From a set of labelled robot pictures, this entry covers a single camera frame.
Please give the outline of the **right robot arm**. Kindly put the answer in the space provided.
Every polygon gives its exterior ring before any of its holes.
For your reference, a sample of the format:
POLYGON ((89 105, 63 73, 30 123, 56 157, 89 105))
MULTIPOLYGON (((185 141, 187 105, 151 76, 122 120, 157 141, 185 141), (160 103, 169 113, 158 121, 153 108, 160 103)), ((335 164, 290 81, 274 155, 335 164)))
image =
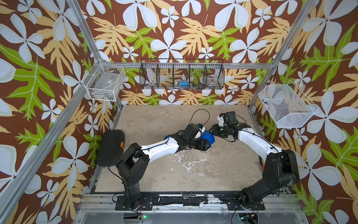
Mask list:
POLYGON ((228 127, 215 124, 210 131, 216 137, 233 136, 235 141, 246 144, 263 159, 262 178, 241 190, 240 206, 252 208, 264 197, 299 182, 300 177, 295 153, 290 149, 283 150, 274 146, 257 134, 249 125, 239 124, 228 127))

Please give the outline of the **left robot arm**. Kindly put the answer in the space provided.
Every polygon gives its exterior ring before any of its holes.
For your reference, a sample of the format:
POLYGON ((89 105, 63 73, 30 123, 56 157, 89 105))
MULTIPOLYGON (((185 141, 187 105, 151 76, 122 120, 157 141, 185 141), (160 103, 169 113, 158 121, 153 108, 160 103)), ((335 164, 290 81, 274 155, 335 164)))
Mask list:
POLYGON ((214 136, 202 124, 188 124, 184 130, 168 135, 152 145, 131 144, 116 164, 125 188, 125 206, 135 210, 142 201, 139 181, 150 162, 183 150, 196 149, 206 152, 215 143, 214 136))

